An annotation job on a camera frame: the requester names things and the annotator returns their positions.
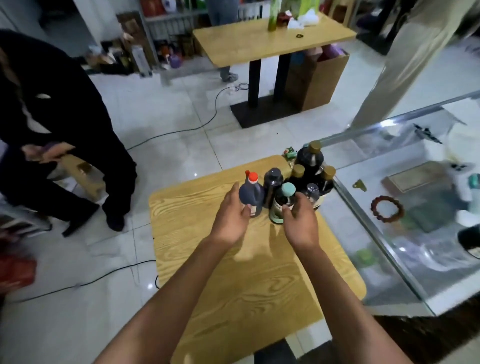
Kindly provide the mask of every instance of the bracelet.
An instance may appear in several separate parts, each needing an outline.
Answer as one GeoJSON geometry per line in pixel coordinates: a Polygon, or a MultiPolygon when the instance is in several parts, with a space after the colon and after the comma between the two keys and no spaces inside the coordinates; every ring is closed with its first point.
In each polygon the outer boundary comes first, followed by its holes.
{"type": "Polygon", "coordinates": [[[405,209],[403,208],[403,205],[398,200],[395,200],[393,197],[390,197],[390,196],[378,196],[374,198],[372,201],[372,204],[370,205],[370,210],[372,210],[373,215],[381,222],[389,222],[389,223],[395,222],[400,220],[405,215],[405,209]],[[398,208],[398,211],[394,213],[392,216],[390,216],[389,218],[383,217],[377,211],[377,205],[381,201],[391,202],[398,208]]]}

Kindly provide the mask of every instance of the black pants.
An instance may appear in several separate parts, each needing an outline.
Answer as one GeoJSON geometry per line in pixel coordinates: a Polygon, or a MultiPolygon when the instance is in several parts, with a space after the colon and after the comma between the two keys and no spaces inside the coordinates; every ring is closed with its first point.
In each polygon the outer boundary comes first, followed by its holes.
{"type": "MultiPolygon", "coordinates": [[[[135,189],[135,162],[112,131],[101,145],[76,146],[71,154],[99,169],[108,197],[103,210],[125,215],[135,189]]],[[[13,205],[23,205],[48,216],[70,221],[90,210],[93,202],[80,198],[47,180],[56,163],[28,162],[20,149],[9,147],[0,161],[0,192],[13,205]]]]}

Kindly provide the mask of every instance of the purple object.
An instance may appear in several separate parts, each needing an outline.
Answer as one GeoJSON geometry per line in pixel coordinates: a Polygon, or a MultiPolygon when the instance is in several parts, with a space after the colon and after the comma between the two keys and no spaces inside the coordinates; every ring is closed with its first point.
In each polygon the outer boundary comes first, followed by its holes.
{"type": "Polygon", "coordinates": [[[180,57],[177,56],[176,54],[172,54],[170,56],[170,67],[171,68],[179,68],[180,66],[181,66],[180,57]]]}
{"type": "Polygon", "coordinates": [[[343,51],[343,49],[336,44],[329,44],[328,46],[322,46],[322,49],[324,51],[323,54],[328,59],[337,58],[345,55],[345,52],[343,51]]]}

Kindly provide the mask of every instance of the forearm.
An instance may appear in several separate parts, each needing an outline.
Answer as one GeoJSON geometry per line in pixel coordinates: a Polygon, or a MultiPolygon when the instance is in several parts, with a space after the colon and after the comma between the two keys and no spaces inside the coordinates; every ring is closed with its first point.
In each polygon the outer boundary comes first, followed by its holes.
{"type": "Polygon", "coordinates": [[[299,250],[328,328],[345,363],[411,363],[363,307],[320,248],[299,250]]]}
{"type": "Polygon", "coordinates": [[[203,239],[104,349],[96,363],[168,363],[200,294],[227,249],[221,243],[203,239]]]}

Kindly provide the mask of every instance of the wooden table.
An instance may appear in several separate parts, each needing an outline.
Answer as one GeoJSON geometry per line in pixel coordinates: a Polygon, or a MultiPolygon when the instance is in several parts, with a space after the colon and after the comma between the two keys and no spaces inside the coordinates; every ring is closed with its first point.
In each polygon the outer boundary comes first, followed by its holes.
{"type": "MultiPolygon", "coordinates": [[[[225,193],[245,170],[263,176],[281,156],[264,158],[154,192],[149,199],[160,282],[165,283],[208,235],[225,193]]],[[[320,245],[362,299],[366,288],[325,220],[317,214],[320,245]]],[[[251,219],[213,272],[172,358],[172,363],[231,364],[322,319],[312,284],[268,211],[251,219]]]]}
{"type": "Polygon", "coordinates": [[[292,52],[355,37],[356,33],[342,24],[324,14],[319,13],[318,15],[320,17],[319,24],[304,29],[283,27],[274,32],[268,32],[268,19],[259,19],[193,31],[193,35],[215,66],[225,67],[250,62],[248,101],[231,106],[232,112],[242,128],[299,112],[288,100],[283,100],[292,52]],[[262,58],[276,55],[280,55],[280,57],[274,94],[259,98],[262,58]]]}

